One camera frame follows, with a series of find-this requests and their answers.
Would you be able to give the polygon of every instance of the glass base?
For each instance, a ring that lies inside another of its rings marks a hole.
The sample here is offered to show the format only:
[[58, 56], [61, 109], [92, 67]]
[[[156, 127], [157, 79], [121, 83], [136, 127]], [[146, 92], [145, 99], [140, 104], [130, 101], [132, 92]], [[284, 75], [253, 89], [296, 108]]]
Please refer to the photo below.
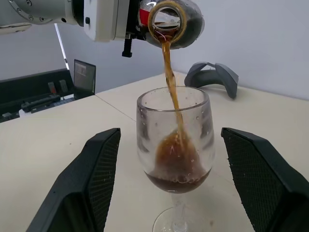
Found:
[[[184, 232], [211, 232], [211, 225], [200, 215], [189, 208], [185, 208], [186, 231]], [[174, 209], [163, 211], [155, 220], [153, 232], [179, 232], [173, 229]]]

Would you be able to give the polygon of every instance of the black bracket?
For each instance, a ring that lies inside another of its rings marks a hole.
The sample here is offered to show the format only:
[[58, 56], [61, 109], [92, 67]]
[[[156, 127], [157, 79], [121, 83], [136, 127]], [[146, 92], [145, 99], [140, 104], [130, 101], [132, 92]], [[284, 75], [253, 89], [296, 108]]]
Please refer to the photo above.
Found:
[[[202, 70], [207, 65], [215, 69]], [[238, 75], [223, 64], [200, 62], [192, 65], [184, 80], [184, 84], [185, 86], [195, 88], [212, 84], [223, 85], [226, 88], [228, 96], [234, 99], [237, 95], [238, 79]]]
[[124, 51], [122, 52], [123, 57], [132, 57], [132, 52], [131, 52], [131, 46], [132, 46], [132, 39], [125, 39], [125, 47]]

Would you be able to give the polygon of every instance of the brown liquid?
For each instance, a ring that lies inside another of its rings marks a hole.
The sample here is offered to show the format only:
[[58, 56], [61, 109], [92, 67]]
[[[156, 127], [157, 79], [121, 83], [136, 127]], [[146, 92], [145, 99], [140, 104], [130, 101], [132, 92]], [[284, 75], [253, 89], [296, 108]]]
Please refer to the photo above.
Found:
[[[162, 44], [166, 82], [176, 110], [179, 109], [179, 103], [176, 79], [170, 64], [170, 41], [178, 29], [178, 27], [170, 30], [154, 28], [154, 34]], [[159, 144], [155, 168], [147, 176], [162, 190], [185, 193], [200, 186], [209, 173], [201, 166], [199, 155], [184, 129], [182, 113], [175, 111], [175, 114], [178, 128]]]
[[165, 180], [165, 179], [159, 179], [157, 177], [153, 177], [152, 175], [149, 175], [146, 173], [148, 178], [151, 180], [151, 182], [156, 185], [158, 188], [170, 192], [170, 193], [186, 193], [190, 192], [192, 190], [195, 190], [197, 187], [199, 187], [204, 180], [208, 177], [209, 172], [207, 172], [205, 175], [203, 175], [201, 178], [197, 179], [190, 179], [186, 182], [180, 182], [180, 181], [171, 181], [171, 180]]

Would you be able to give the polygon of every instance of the wall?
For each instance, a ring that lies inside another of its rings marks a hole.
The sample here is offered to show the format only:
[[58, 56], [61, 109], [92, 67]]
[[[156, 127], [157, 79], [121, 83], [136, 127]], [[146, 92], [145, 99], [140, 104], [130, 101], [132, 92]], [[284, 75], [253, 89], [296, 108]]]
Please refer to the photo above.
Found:
[[161, 74], [164, 71], [161, 49], [134, 40], [131, 58], [122, 57], [123, 41], [91, 41], [76, 25], [58, 24], [64, 50], [73, 75], [74, 59], [96, 65], [96, 93]]
[[172, 52], [173, 68], [218, 62], [241, 86], [309, 100], [308, 0], [196, 0], [205, 29], [190, 47]]
[[0, 36], [0, 80], [64, 68], [53, 24]]
[[[309, 100], [308, 0], [195, 0], [205, 30], [191, 46], [171, 52], [174, 70], [188, 72], [199, 61], [223, 63], [241, 86]], [[74, 58], [97, 66], [97, 92], [163, 72], [161, 50], [133, 42], [94, 43], [78, 26], [59, 25], [72, 67]]]

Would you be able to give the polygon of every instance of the glass rim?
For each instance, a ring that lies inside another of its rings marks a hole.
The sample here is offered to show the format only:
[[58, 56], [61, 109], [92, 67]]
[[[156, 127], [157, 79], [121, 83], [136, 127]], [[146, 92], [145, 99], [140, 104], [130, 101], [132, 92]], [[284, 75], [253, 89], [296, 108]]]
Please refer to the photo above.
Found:
[[196, 104], [196, 105], [193, 105], [193, 106], [189, 106], [189, 107], [185, 107], [185, 108], [181, 108], [181, 109], [178, 109], [178, 110], [176, 110], [176, 109], [171, 109], [171, 110], [153, 109], [153, 108], [149, 108], [149, 107], [147, 107], [147, 106], [145, 106], [145, 105], [143, 105], [143, 104], [141, 103], [142, 98], [143, 98], [146, 94], [148, 94], [148, 93], [150, 93], [150, 92], [153, 92], [153, 91], [155, 91], [155, 90], [160, 90], [160, 89], [164, 89], [164, 88], [167, 88], [167, 89], [168, 89], [168, 87], [161, 87], [161, 88], [155, 88], [155, 89], [152, 89], [152, 90], [149, 90], [149, 91], [143, 93], [142, 95], [139, 96], [139, 98], [137, 98], [137, 106], [140, 107], [141, 109], [144, 109], [144, 110], [147, 110], [147, 111], [156, 111], [156, 112], [179, 112], [179, 111], [185, 111], [185, 110], [190, 110], [190, 109], [194, 109], [194, 108], [200, 107], [200, 106], [202, 106], [202, 105], [205, 105], [205, 104], [209, 101], [209, 96], [208, 96], [208, 94], [207, 94], [204, 90], [202, 90], [202, 89], [195, 88], [195, 87], [189, 87], [189, 86], [176, 86], [176, 88], [191, 88], [191, 89], [197, 90], [197, 91], [201, 92], [201, 93], [205, 96], [205, 99], [204, 99], [202, 102], [200, 102], [199, 104]]

